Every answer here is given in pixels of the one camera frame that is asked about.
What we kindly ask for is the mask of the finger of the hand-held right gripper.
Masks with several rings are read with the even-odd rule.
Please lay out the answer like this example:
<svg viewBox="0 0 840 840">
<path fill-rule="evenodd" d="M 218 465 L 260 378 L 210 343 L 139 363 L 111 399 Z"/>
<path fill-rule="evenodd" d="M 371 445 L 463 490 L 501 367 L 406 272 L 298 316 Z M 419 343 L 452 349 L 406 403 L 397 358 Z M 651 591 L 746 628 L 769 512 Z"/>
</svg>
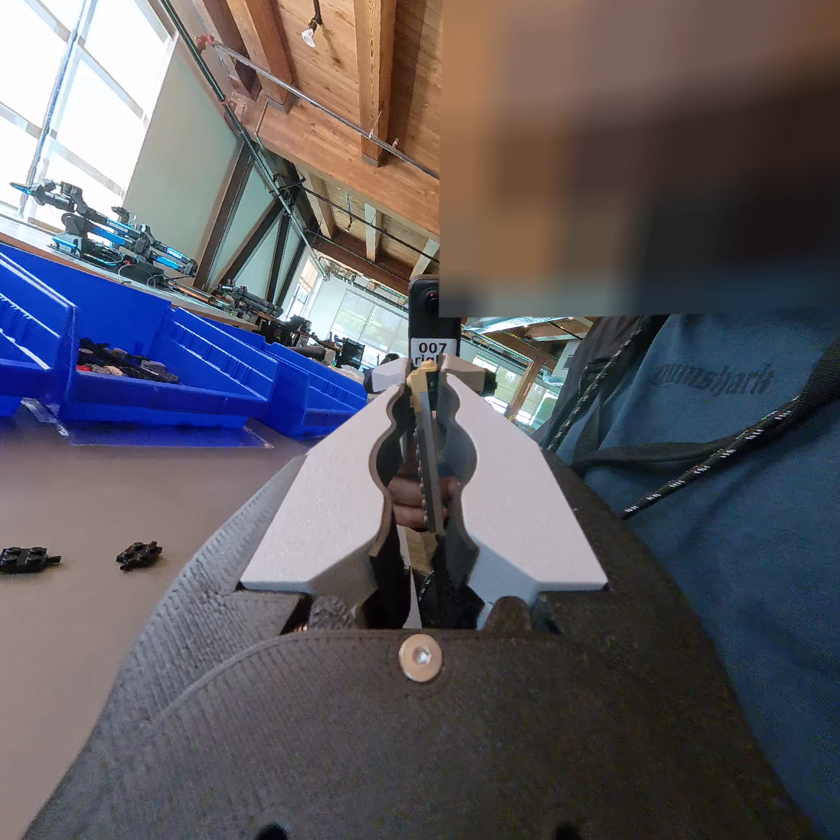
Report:
<svg viewBox="0 0 840 840">
<path fill-rule="evenodd" d="M 443 355 L 443 372 L 458 378 L 481 397 L 496 393 L 496 371 L 463 360 L 457 355 Z"/>
<path fill-rule="evenodd" d="M 410 358 L 394 358 L 371 369 L 371 394 L 380 394 L 392 385 L 404 385 L 412 371 Z"/>
</svg>

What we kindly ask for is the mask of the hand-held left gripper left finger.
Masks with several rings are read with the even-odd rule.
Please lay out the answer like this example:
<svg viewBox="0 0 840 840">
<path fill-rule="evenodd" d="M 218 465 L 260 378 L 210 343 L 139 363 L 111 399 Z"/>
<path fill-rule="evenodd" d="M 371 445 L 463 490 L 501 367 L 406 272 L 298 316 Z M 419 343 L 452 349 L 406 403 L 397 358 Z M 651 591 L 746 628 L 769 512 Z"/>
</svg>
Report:
<svg viewBox="0 0 840 840">
<path fill-rule="evenodd" d="M 404 461 L 406 412 L 406 386 L 391 385 L 309 450 L 241 574 L 246 590 L 350 607 L 380 591 L 403 609 L 407 558 L 388 486 Z"/>
</svg>

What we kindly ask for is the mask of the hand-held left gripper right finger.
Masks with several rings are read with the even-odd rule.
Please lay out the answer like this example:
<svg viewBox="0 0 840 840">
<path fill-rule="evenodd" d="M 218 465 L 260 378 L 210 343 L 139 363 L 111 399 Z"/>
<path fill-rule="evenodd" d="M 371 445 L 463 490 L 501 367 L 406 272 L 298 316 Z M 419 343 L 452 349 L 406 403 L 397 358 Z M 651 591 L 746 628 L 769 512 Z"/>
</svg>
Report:
<svg viewBox="0 0 840 840">
<path fill-rule="evenodd" d="M 482 601 L 476 625 L 504 597 L 532 607 L 546 592 L 604 590 L 606 573 L 539 446 L 454 375 L 439 377 L 437 419 L 458 480 L 448 576 Z"/>
</svg>

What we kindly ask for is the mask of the grey and tan brick beam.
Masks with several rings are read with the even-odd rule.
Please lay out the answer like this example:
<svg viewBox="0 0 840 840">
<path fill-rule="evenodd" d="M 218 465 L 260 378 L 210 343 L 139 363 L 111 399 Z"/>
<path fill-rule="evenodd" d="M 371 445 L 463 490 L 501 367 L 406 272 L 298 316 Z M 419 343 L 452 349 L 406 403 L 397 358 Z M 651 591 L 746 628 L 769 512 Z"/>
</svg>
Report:
<svg viewBox="0 0 840 840">
<path fill-rule="evenodd" d="M 428 531 L 442 537 L 446 521 L 435 432 L 437 383 L 438 365 L 432 360 L 421 362 L 406 378 L 415 417 L 413 437 L 424 522 Z"/>
</svg>

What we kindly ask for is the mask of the black brick axle plate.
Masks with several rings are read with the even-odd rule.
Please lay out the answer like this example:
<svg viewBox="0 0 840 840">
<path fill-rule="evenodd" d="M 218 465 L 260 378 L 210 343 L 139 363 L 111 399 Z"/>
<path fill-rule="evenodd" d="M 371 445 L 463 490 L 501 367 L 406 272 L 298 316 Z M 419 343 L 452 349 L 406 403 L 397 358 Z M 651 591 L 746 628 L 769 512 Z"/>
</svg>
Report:
<svg viewBox="0 0 840 840">
<path fill-rule="evenodd" d="M 156 541 L 134 542 L 120 552 L 116 558 L 121 572 L 130 572 L 155 565 L 162 553 L 162 546 Z"/>
<path fill-rule="evenodd" d="M 8 547 L 1 552 L 1 574 L 36 574 L 61 561 L 49 554 L 46 547 Z"/>
</svg>

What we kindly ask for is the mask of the person's right hand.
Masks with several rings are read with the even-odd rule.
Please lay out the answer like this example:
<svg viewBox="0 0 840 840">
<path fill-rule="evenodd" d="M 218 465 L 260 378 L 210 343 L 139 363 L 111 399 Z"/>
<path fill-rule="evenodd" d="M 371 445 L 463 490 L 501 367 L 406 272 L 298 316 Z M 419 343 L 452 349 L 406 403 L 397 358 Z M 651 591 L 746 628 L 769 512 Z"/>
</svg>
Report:
<svg viewBox="0 0 840 840">
<path fill-rule="evenodd" d="M 442 476 L 439 479 L 439 492 L 444 503 L 444 520 L 448 519 L 448 504 L 460 489 L 460 483 L 455 476 Z M 398 526 L 416 532 L 428 530 L 426 512 L 423 509 L 424 494 L 421 491 L 420 480 L 416 475 L 404 473 L 396 476 L 390 482 L 388 490 L 391 494 Z"/>
</svg>

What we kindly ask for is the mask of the blue plastic storage bin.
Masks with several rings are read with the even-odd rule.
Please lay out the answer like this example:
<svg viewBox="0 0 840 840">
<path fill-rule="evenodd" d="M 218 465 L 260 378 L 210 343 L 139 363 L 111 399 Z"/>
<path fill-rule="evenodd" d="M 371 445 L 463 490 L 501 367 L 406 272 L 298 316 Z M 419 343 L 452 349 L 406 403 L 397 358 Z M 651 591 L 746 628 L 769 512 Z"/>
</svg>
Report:
<svg viewBox="0 0 840 840">
<path fill-rule="evenodd" d="M 10 245 L 2 254 L 73 307 L 66 347 L 40 398 L 61 420 L 241 428 L 263 416 L 278 363 L 221 324 Z M 161 362 L 178 382 L 79 371 L 81 340 Z"/>
<path fill-rule="evenodd" d="M 278 433 L 298 439 L 326 436 L 366 407 L 364 385 L 337 369 L 256 333 L 221 322 L 217 326 L 274 362 L 272 393 L 257 418 Z"/>
<path fill-rule="evenodd" d="M 1 256 L 1 418 L 23 399 L 59 404 L 72 376 L 76 307 Z"/>
</svg>

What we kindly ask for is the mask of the black jacket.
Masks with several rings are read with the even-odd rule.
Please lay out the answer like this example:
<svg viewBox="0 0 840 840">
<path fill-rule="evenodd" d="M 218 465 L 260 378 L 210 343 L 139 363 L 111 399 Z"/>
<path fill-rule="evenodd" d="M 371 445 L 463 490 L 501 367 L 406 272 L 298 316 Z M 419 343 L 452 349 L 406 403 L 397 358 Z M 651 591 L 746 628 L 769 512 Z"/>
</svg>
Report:
<svg viewBox="0 0 840 840">
<path fill-rule="evenodd" d="M 656 334 L 667 318 L 667 315 L 596 318 L 594 325 L 572 355 L 568 374 L 552 414 L 536 432 L 532 433 L 532 439 L 542 449 L 548 448 L 580 397 L 633 333 L 640 326 L 645 325 L 646 321 L 651 320 L 654 325 L 654 334 Z"/>
</svg>

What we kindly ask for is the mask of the person in blue hoodie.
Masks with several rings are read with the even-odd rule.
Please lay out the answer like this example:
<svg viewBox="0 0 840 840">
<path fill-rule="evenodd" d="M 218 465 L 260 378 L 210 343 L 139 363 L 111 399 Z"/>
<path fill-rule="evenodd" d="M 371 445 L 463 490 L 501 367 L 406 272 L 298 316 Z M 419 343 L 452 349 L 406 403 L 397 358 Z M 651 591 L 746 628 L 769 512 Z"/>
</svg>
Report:
<svg viewBox="0 0 840 840">
<path fill-rule="evenodd" d="M 616 514 L 804 393 L 838 307 L 669 316 L 555 451 Z M 675 579 L 793 799 L 838 838 L 838 392 L 628 525 Z"/>
</svg>

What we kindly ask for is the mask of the pile of dark brick pieces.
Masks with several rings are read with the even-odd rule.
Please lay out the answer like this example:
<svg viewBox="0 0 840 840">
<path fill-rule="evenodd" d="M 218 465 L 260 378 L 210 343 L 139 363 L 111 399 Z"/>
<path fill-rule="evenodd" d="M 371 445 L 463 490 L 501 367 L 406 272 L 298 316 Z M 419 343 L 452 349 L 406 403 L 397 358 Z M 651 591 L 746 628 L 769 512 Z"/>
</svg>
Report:
<svg viewBox="0 0 840 840">
<path fill-rule="evenodd" d="M 181 378 L 171 372 L 162 362 L 114 348 L 108 343 L 96 343 L 85 338 L 79 341 L 77 371 L 158 384 L 179 385 L 181 383 Z"/>
</svg>

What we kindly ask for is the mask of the long wooden worktable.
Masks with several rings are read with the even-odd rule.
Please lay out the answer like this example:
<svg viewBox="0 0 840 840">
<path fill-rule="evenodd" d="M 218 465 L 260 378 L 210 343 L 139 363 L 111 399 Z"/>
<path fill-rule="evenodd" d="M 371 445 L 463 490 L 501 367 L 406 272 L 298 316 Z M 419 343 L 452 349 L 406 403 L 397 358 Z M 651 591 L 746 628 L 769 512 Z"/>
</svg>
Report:
<svg viewBox="0 0 840 840">
<path fill-rule="evenodd" d="M 123 279 L 105 269 L 63 255 L 49 247 L 52 233 L 52 230 L 44 230 L 37 226 L 19 222 L 5 215 L 1 216 L 1 240 L 5 246 L 16 249 L 17 251 L 25 251 L 43 259 L 48 259 L 54 263 L 73 268 L 74 270 L 84 271 L 89 275 L 108 280 L 112 284 L 118 284 L 123 288 L 133 289 L 147 295 L 168 300 L 173 307 L 183 308 L 216 322 L 225 323 L 248 332 L 255 332 L 258 329 L 258 325 L 254 322 L 237 318 L 228 312 L 210 307 L 190 297 L 185 297 L 171 290 L 148 287 L 134 280 Z"/>
</svg>

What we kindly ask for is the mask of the large window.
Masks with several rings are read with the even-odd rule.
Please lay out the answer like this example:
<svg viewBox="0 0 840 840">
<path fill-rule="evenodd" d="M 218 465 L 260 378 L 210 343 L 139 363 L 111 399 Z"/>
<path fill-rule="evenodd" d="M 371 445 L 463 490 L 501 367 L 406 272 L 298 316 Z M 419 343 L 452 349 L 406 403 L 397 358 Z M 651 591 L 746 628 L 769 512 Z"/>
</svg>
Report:
<svg viewBox="0 0 840 840">
<path fill-rule="evenodd" d="M 174 42 L 151 2 L 1 2 L 2 215 L 58 225 L 13 182 L 123 202 Z"/>
</svg>

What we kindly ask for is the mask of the silver ventilation duct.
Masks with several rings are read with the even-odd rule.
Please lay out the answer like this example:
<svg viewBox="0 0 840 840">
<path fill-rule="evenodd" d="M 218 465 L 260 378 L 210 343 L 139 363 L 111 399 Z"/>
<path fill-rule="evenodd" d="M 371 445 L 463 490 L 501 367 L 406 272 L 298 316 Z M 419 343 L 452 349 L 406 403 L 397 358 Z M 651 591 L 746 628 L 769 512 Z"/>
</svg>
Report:
<svg viewBox="0 0 840 840">
<path fill-rule="evenodd" d="M 583 334 L 592 326 L 593 321 L 588 318 L 550 318 L 545 316 L 470 317 L 463 321 L 462 328 L 473 333 L 485 334 L 519 328 L 530 330 L 544 323 L 559 324 L 563 333 Z"/>
</svg>

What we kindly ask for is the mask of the black white speckled drawstring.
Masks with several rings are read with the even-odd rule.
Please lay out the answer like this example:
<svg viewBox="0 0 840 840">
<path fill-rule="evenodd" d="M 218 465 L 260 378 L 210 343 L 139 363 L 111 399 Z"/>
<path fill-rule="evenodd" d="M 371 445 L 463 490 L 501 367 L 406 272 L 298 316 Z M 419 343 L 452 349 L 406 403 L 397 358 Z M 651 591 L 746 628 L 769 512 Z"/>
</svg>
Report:
<svg viewBox="0 0 840 840">
<path fill-rule="evenodd" d="M 766 444 L 771 438 L 787 432 L 796 421 L 801 419 L 804 408 L 805 395 L 802 392 L 762 417 L 757 423 L 743 429 L 732 441 L 720 446 L 711 455 L 690 467 L 680 476 L 639 498 L 634 504 L 623 509 L 619 513 L 619 517 L 622 520 L 634 517 L 639 512 L 651 508 L 699 478 L 709 475 L 723 466 L 729 466 L 736 457 L 744 455 L 751 449 Z"/>
<path fill-rule="evenodd" d="M 575 404 L 574 409 L 562 424 L 559 432 L 554 436 L 545 451 L 556 451 L 571 430 L 572 425 L 589 410 L 595 400 L 602 396 L 607 398 L 615 386 L 621 381 L 627 369 L 635 361 L 638 353 L 647 345 L 649 333 L 652 330 L 652 321 L 646 321 L 633 335 L 624 343 L 621 349 L 615 353 L 605 365 L 600 374 L 596 376 L 593 383 L 586 389 L 585 393 Z"/>
</svg>

